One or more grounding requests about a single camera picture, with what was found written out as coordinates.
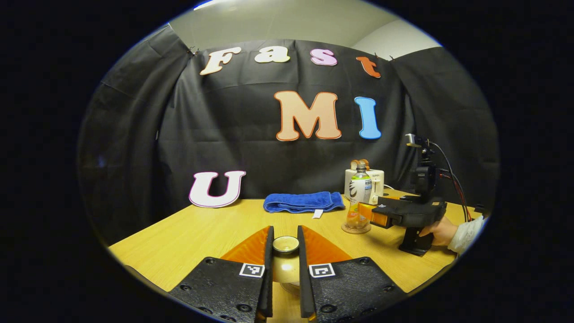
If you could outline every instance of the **black curtain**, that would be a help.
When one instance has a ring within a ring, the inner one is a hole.
[[[416,133],[438,144],[459,179],[469,206],[494,207],[500,173],[498,134],[486,98],[472,76],[443,47],[390,61],[411,104]],[[438,149],[431,157],[448,169]],[[460,198],[447,179],[436,192],[448,202]]]
[[[287,47],[285,63],[257,63],[259,49]],[[219,72],[200,75],[209,54],[241,47]],[[319,66],[310,51],[329,49],[335,66]],[[366,56],[381,74],[367,74]],[[278,91],[296,91],[308,107],[316,95],[337,95],[342,136],[279,141]],[[376,101],[380,138],[360,137],[356,97]],[[169,26],[134,46],[106,74],[88,107],[79,141],[79,177],[88,215],[113,244],[191,203],[197,172],[215,171],[210,193],[223,194],[226,171],[244,170],[240,198],[271,193],[344,189],[352,159],[385,171],[385,183],[412,191],[417,151],[406,133],[438,143],[459,177],[470,205],[492,205],[498,178],[495,125],[480,90],[443,48],[392,61],[314,41],[270,40],[229,44],[188,53]],[[433,159],[446,168],[437,152]],[[452,184],[437,193],[459,203]]]
[[[117,61],[88,105],[78,142],[79,183],[87,215],[108,244],[166,216],[152,185],[155,136],[188,59],[185,44],[163,26]]]

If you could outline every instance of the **letter m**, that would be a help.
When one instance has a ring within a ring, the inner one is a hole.
[[[305,138],[311,137],[317,122],[319,122],[319,130],[315,133],[317,138],[341,137],[335,115],[336,94],[319,92],[311,108],[307,107],[299,93],[295,91],[280,91],[275,93],[274,98],[281,103],[281,131],[277,133],[278,140],[293,141],[299,138],[299,132],[295,131],[295,122]]]

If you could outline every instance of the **table surface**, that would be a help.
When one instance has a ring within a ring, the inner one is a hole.
[[[411,195],[385,189],[386,197]],[[221,257],[258,230],[268,225],[275,237],[297,236],[297,226],[305,225],[321,234],[353,258],[368,256],[406,293],[412,291],[443,267],[456,254],[446,247],[433,246],[424,256],[398,249],[405,228],[372,226],[364,234],[350,234],[341,229],[349,201],[343,197],[345,210],[323,213],[268,213],[262,199],[237,200],[230,206],[212,209],[195,205],[155,223],[110,246],[109,250],[123,264],[135,268],[165,291],[170,291],[205,257]],[[480,214],[472,212],[473,218]],[[448,203],[445,216],[458,225],[464,222],[462,207]],[[307,322],[300,317],[299,298],[273,283],[273,318],[268,322]]]

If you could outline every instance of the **foam letter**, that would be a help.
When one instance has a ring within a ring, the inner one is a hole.
[[[260,54],[255,56],[255,61],[257,63],[269,63],[270,61],[274,61],[275,63],[284,63],[291,58],[287,56],[287,47],[283,46],[269,46],[261,48],[259,53]]]
[[[210,60],[207,61],[207,65],[203,71],[199,72],[199,75],[206,75],[221,71],[222,67],[219,63],[227,64],[231,60],[233,54],[239,54],[241,47],[233,47],[230,49],[224,49],[222,51],[217,51],[210,53]]]
[[[195,182],[189,191],[189,201],[200,207],[223,207],[229,205],[239,197],[241,187],[241,177],[246,173],[244,171],[230,171],[225,173],[229,178],[227,182],[227,191],[225,194],[214,197],[209,195],[211,181],[217,177],[215,172],[201,172],[195,174]]]
[[[381,77],[381,73],[377,73],[375,72],[375,69],[373,69],[373,67],[377,67],[377,65],[373,62],[371,62],[367,57],[357,57],[357,60],[360,61],[360,63],[363,65],[363,69],[365,72],[367,72],[369,75],[371,75],[374,78],[380,78]]]
[[[337,59],[333,57],[333,52],[329,49],[313,49],[311,51],[311,61],[317,65],[337,65]]]
[[[381,132],[377,128],[377,119],[375,118],[375,100],[371,98],[356,97],[355,103],[359,105],[360,117],[363,120],[363,129],[359,135],[365,139],[381,138]]]
[[[306,138],[311,137],[317,122],[319,122],[319,130],[315,135],[318,138],[337,139],[341,137],[335,115],[336,94],[319,92],[311,108],[307,107],[299,93],[295,91],[280,91],[275,93],[274,98],[281,103],[281,131],[276,135],[278,140],[293,141],[299,138],[299,132],[296,132],[294,128],[295,121]]]

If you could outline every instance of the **folded towel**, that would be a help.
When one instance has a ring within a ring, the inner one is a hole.
[[[339,207],[344,209],[341,193],[319,192],[313,194],[270,194],[263,202],[263,208],[269,212],[287,211],[291,213],[313,212],[317,209],[331,211]]]

